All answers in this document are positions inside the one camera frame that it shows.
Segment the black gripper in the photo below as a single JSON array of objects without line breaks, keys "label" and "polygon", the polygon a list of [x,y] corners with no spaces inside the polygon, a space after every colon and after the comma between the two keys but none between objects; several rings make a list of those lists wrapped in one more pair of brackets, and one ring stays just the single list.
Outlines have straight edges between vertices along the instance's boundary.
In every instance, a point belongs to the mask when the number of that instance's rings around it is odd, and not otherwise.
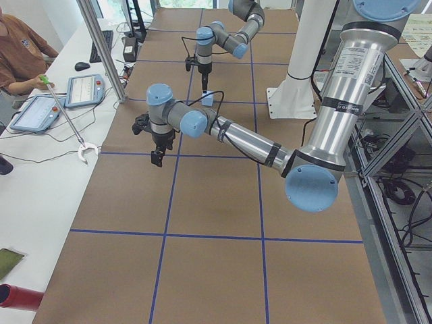
[{"label": "black gripper", "polygon": [[157,167],[162,167],[166,149],[173,149],[173,141],[176,137],[174,128],[169,124],[153,122],[149,114],[145,113],[135,118],[132,124],[132,132],[134,135],[141,132],[148,132],[152,135],[156,149],[151,151],[151,163]]},{"label": "black gripper", "polygon": [[209,63],[205,63],[200,57],[196,55],[187,56],[185,59],[186,71],[189,72],[192,66],[197,66],[198,71],[201,73],[202,91],[208,91],[208,78],[209,74],[212,72],[212,62],[210,61]]}]

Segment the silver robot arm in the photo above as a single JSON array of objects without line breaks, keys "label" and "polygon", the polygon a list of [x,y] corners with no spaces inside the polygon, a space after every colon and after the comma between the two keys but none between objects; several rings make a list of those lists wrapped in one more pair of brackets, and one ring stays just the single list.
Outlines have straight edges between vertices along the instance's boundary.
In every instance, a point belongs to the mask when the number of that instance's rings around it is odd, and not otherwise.
[{"label": "silver robot arm", "polygon": [[161,166],[175,133],[191,138],[203,134],[231,144],[249,159],[276,169],[285,180],[288,200],[308,212],[328,209],[338,195],[345,170],[344,151],[359,118],[381,91],[373,86],[384,70],[387,51],[398,44],[418,1],[350,1],[335,62],[327,74],[319,108],[312,92],[315,64],[331,30],[337,1],[305,1],[286,79],[267,91],[273,119],[314,117],[308,142],[290,151],[218,111],[192,108],[173,97],[166,84],[148,87],[148,111],[132,125],[135,134],[148,132],[155,143],[151,161]]},{"label": "silver robot arm", "polygon": [[251,40],[265,25],[265,13],[256,1],[230,1],[229,12],[240,18],[244,24],[235,33],[228,32],[220,21],[214,21],[196,30],[196,52],[185,59],[186,69],[198,68],[201,74],[202,92],[208,93],[209,74],[213,69],[213,47],[217,45],[224,52],[237,59],[246,54]]}]

